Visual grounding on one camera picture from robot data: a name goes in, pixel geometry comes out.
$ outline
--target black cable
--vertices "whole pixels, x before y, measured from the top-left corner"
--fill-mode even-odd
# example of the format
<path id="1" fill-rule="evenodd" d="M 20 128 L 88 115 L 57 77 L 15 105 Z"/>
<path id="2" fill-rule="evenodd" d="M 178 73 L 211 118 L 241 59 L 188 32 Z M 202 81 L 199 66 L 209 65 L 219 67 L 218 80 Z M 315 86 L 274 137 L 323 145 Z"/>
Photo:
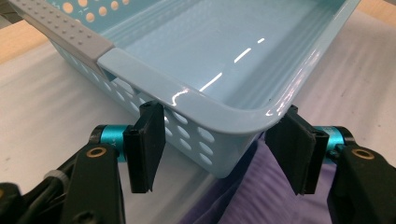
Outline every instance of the black cable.
<path id="1" fill-rule="evenodd" d="M 41 183 L 23 195 L 23 199 L 27 205 L 31 204 L 50 184 L 53 177 L 45 178 Z"/>
<path id="2" fill-rule="evenodd" d="M 31 223 L 41 212 L 47 203 L 50 202 L 63 189 L 61 180 L 52 178 L 48 187 L 30 204 L 27 211 L 18 220 L 18 224 Z"/>
<path id="3" fill-rule="evenodd" d="M 77 154 L 80 152 L 77 151 L 73 156 L 71 156 L 67 161 L 65 161 L 61 166 L 58 167 L 57 170 L 62 171 L 67 177 L 71 178 L 73 174 L 73 168 L 76 162 Z"/>

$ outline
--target purple cloth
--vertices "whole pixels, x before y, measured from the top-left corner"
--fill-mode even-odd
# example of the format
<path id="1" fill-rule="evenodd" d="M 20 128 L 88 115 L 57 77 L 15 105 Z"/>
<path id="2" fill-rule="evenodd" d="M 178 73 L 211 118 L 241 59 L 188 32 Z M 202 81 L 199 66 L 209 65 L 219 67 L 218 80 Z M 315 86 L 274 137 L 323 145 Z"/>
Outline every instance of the purple cloth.
<path id="1" fill-rule="evenodd" d="M 334 173 L 335 165 L 323 164 L 316 194 L 296 196 L 259 139 L 180 223 L 332 223 L 326 200 Z"/>

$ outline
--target wooden surface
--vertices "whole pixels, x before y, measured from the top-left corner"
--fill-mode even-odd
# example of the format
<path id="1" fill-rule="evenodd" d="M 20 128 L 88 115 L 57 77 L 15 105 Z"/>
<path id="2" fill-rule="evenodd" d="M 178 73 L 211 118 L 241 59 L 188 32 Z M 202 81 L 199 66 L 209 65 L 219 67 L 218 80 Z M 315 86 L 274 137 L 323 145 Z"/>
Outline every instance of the wooden surface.
<path id="1" fill-rule="evenodd" d="M 358 10 L 396 27 L 396 6 L 382 0 L 361 0 Z"/>
<path id="2" fill-rule="evenodd" d="M 48 39 L 26 21 L 19 21 L 0 30 L 0 63 L 33 49 Z"/>
<path id="3" fill-rule="evenodd" d="M 383 0 L 361 0 L 358 10 L 396 27 L 396 6 Z M 0 63 L 33 49 L 48 39 L 26 21 L 0 29 Z"/>

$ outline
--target basket hole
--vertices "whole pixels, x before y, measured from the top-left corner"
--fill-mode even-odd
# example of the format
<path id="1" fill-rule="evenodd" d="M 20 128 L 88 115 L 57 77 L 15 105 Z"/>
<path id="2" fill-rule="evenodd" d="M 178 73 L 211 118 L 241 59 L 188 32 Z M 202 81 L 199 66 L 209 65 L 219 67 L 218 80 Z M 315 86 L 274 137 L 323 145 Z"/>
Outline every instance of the basket hole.
<path id="1" fill-rule="evenodd" d="M 119 9 L 119 3 L 116 2 L 116 1 L 112 1 L 111 2 L 111 9 L 113 9 L 113 10 Z"/>
<path id="2" fill-rule="evenodd" d="M 198 133 L 208 142 L 210 143 L 214 143 L 215 142 L 215 137 L 213 137 L 213 135 L 208 132 L 207 130 L 198 127 Z"/>
<path id="3" fill-rule="evenodd" d="M 132 87 L 125 82 L 124 80 L 120 79 L 120 78 L 116 78 L 114 79 L 113 83 L 116 83 L 117 85 L 119 85 L 122 89 L 124 89 L 125 91 L 134 94 L 134 90 L 132 89 Z"/>
<path id="4" fill-rule="evenodd" d="M 88 68 L 85 66 L 85 65 L 81 65 L 81 67 L 82 67 L 82 69 L 84 70 L 84 72 L 86 73 L 86 74 L 88 74 L 89 72 L 88 72 Z"/>
<path id="5" fill-rule="evenodd" d="M 91 74 L 92 74 L 93 78 L 95 78 L 95 80 L 96 80 L 97 82 L 99 82 L 99 77 L 98 77 L 96 74 L 94 74 L 94 73 L 91 73 Z"/>
<path id="6" fill-rule="evenodd" d="M 190 146 L 186 141 L 184 141 L 184 140 L 181 139 L 181 138 L 180 138 L 180 143 L 181 143 L 181 145 L 182 145 L 184 148 L 186 148 L 186 149 L 188 149 L 188 150 L 191 150 L 191 146 Z"/>
<path id="7" fill-rule="evenodd" d="M 134 88 L 131 87 L 131 90 L 132 90 L 132 91 L 131 91 L 132 94 L 135 94 L 135 95 L 140 94 L 140 91 L 137 90 L 137 89 L 134 89 Z"/>
<path id="8" fill-rule="evenodd" d="M 168 134 L 170 137 L 173 136 L 172 132 L 166 127 L 165 127 L 165 133 Z"/>
<path id="9" fill-rule="evenodd" d="M 173 114 L 175 115 L 175 118 L 176 118 L 178 121 L 182 122 L 183 124 L 187 124 L 187 123 L 188 123 L 187 120 L 186 120 L 183 116 L 179 115 L 179 114 L 176 113 L 176 112 L 174 112 Z"/>
<path id="10" fill-rule="evenodd" d="M 65 2 L 62 5 L 62 9 L 64 10 L 65 13 L 70 14 L 73 12 L 73 5 L 69 2 Z"/>
<path id="11" fill-rule="evenodd" d="M 74 57 L 70 57 L 73 61 L 73 63 L 78 64 L 77 60 Z"/>
<path id="12" fill-rule="evenodd" d="M 52 45 L 52 46 L 55 47 L 56 50 L 61 51 L 61 50 L 59 49 L 58 45 Z"/>
<path id="13" fill-rule="evenodd" d="M 119 98 L 120 98 L 122 101 L 125 101 L 124 97 L 121 95 L 121 93 L 120 93 L 119 91 L 117 91 L 117 95 L 119 96 Z"/>
<path id="14" fill-rule="evenodd" d="M 132 96 L 132 94 L 129 93 L 128 91 L 126 91 L 125 94 L 126 94 L 130 99 L 134 98 L 134 97 Z"/>
<path id="15" fill-rule="evenodd" d="M 212 149 L 207 146 L 206 144 L 200 142 L 199 145 L 201 146 L 201 149 L 208 155 L 212 156 L 213 155 L 213 151 Z"/>
<path id="16" fill-rule="evenodd" d="M 66 56 L 66 58 L 70 58 L 69 53 L 67 51 L 65 51 L 64 49 L 61 49 L 61 52 L 64 54 L 64 56 Z"/>
<path id="17" fill-rule="evenodd" d="M 105 16 L 107 14 L 107 8 L 106 7 L 99 7 L 99 15 Z"/>
<path id="18" fill-rule="evenodd" d="M 202 154 L 202 153 L 200 153 L 199 155 L 200 155 L 200 157 L 201 157 L 201 160 L 202 160 L 204 163 L 206 163 L 206 164 L 208 164 L 208 165 L 212 165 L 212 160 L 210 160 L 206 155 L 204 155 L 204 154 Z"/>
<path id="19" fill-rule="evenodd" d="M 61 49 L 59 52 L 62 54 L 62 56 L 64 56 L 64 58 L 65 58 L 66 60 L 67 60 L 68 58 L 70 58 L 70 56 L 69 56 L 66 52 L 64 52 L 63 49 Z"/>
<path id="20" fill-rule="evenodd" d="M 177 129 L 178 129 L 178 131 L 181 133 L 181 135 L 183 135 L 183 137 L 185 137 L 185 138 L 190 138 L 189 133 L 187 133 L 187 131 L 184 130 L 182 127 L 177 126 Z"/>
<path id="21" fill-rule="evenodd" d="M 111 87 L 110 87 L 107 83 L 105 83 L 105 82 L 104 82 L 104 84 L 105 84 L 107 90 L 108 90 L 108 91 L 111 91 Z"/>
<path id="22" fill-rule="evenodd" d="M 163 120 L 165 120 L 165 124 L 169 124 L 169 119 L 166 116 L 163 117 Z"/>
<path id="23" fill-rule="evenodd" d="M 135 111 L 139 112 L 139 107 L 137 107 L 137 105 L 134 104 L 134 102 L 132 102 L 132 101 L 130 103 L 131 103 L 132 109 L 134 109 Z"/>
<path id="24" fill-rule="evenodd" d="M 78 4 L 79 4 L 81 7 L 85 7 L 85 6 L 88 5 L 88 0 L 78 0 Z"/>
<path id="25" fill-rule="evenodd" d="M 85 16 L 85 20 L 87 20 L 87 22 L 93 22 L 93 21 L 95 21 L 95 15 L 93 15 L 93 13 L 89 12 Z"/>

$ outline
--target light blue plastic basket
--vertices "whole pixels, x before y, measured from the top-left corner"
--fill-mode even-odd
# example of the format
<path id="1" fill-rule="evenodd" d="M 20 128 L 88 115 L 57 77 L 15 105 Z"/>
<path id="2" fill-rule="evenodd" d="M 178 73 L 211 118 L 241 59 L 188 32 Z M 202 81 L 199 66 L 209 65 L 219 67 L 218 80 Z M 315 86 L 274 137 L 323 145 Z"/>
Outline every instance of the light blue plastic basket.
<path id="1" fill-rule="evenodd" d="M 359 0 L 11 0 L 124 105 L 165 106 L 167 141 L 217 177 L 276 124 Z"/>

